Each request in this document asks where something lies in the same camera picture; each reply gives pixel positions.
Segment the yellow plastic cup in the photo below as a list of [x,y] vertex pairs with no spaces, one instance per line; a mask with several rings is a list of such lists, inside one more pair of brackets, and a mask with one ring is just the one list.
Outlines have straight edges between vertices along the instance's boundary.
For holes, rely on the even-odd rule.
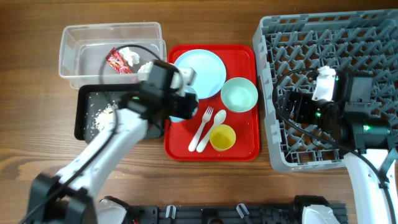
[[234,146],[236,133],[231,126],[221,124],[213,128],[209,141],[216,151],[226,151]]

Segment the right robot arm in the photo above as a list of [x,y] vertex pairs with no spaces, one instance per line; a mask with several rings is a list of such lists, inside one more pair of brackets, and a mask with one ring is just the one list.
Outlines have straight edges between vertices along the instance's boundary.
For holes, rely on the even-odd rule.
[[323,142],[344,151],[359,223],[397,223],[396,140],[390,122],[371,115],[373,78],[329,66],[308,68],[313,93],[289,90],[276,112],[291,127],[312,124],[327,132]]

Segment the white tissue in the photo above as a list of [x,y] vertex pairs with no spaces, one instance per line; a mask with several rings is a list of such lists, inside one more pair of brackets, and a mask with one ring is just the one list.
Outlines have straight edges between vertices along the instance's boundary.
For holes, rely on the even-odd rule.
[[140,67],[140,69],[138,70],[138,73],[149,73],[152,69],[153,66],[153,62],[147,62],[144,65],[142,65]]
[[123,56],[123,59],[128,63],[129,66],[137,65],[140,62],[140,56],[136,52],[133,52],[129,47],[121,48],[119,53]]

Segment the light blue bowl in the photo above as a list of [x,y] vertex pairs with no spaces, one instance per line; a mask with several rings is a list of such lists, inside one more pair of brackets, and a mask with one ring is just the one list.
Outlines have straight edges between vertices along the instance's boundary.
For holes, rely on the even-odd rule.
[[[199,102],[197,93],[196,93],[196,91],[195,91],[191,86],[186,86],[186,87],[185,87],[185,93],[194,93],[194,94],[195,94],[195,100],[196,100],[196,102],[197,102],[197,103]],[[198,110],[198,107],[196,106],[196,108],[193,110],[192,116],[195,116],[195,115],[196,115],[197,110]],[[170,118],[170,121],[171,121],[172,123],[179,123],[179,122],[181,122],[181,121],[185,121],[185,119],[183,119],[183,118],[178,118],[178,117],[174,117],[174,116],[170,116],[169,118]]]

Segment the mint green bowl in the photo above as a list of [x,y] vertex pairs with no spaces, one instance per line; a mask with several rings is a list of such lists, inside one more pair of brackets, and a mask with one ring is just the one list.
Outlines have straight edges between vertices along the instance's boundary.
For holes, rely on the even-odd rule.
[[252,81],[236,77],[228,80],[221,89],[225,107],[235,113],[244,113],[257,105],[258,91]]

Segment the red snack wrapper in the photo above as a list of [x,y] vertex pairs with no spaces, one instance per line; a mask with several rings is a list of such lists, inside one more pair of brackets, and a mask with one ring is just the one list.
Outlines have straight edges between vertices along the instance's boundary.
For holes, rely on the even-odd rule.
[[115,69],[118,74],[132,73],[131,68],[123,59],[123,56],[115,48],[112,48],[109,54],[106,56],[106,61],[112,68]]

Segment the light blue plate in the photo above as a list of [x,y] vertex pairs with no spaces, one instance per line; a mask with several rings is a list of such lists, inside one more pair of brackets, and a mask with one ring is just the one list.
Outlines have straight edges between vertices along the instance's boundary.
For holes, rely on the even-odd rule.
[[200,100],[217,94],[226,81],[223,61],[209,50],[189,50],[179,56],[174,64],[180,68],[192,68],[197,73],[192,88]]

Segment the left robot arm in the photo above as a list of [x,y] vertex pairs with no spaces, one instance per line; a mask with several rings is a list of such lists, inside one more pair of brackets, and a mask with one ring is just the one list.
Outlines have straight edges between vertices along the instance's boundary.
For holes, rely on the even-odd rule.
[[113,120],[86,149],[53,177],[39,174],[30,189],[21,223],[126,223],[121,202],[95,202],[124,155],[143,140],[150,126],[169,116],[190,119],[198,106],[192,68],[155,60],[147,79],[124,85]]

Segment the rice and food scraps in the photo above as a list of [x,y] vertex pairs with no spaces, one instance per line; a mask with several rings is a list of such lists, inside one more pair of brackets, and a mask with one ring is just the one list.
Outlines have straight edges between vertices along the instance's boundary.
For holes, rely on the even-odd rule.
[[87,96],[85,112],[85,139],[91,140],[100,133],[114,116],[113,111],[118,107],[115,94],[91,92]]

